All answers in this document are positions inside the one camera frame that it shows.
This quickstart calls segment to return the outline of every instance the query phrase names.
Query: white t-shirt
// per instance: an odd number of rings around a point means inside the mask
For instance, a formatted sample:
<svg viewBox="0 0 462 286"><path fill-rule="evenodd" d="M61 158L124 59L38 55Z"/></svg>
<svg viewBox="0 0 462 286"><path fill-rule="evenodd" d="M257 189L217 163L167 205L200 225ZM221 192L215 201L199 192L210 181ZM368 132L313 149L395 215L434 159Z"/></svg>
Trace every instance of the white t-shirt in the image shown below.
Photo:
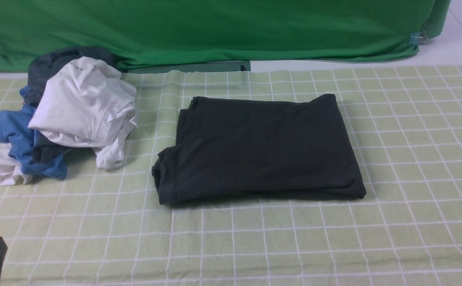
<svg viewBox="0 0 462 286"><path fill-rule="evenodd" d="M28 127L53 143L91 147L97 167L124 164L124 140L136 127L136 88L102 60L82 57L69 62L47 81Z"/></svg>

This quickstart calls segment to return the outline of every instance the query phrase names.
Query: fabric fold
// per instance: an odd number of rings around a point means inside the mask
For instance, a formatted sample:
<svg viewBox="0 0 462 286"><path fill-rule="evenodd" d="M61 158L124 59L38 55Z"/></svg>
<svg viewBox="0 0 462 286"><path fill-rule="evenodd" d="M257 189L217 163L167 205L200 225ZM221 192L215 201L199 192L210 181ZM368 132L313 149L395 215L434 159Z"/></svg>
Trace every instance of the fabric fold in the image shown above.
<svg viewBox="0 0 462 286"><path fill-rule="evenodd" d="M195 97L176 145L153 166L160 204L240 192L362 199L366 190L334 95L308 103Z"/></svg>
<svg viewBox="0 0 462 286"><path fill-rule="evenodd" d="M67 63L45 85L28 127L66 148L93 148L97 167L124 164L124 142L136 127L136 88L103 60L82 56Z"/></svg>

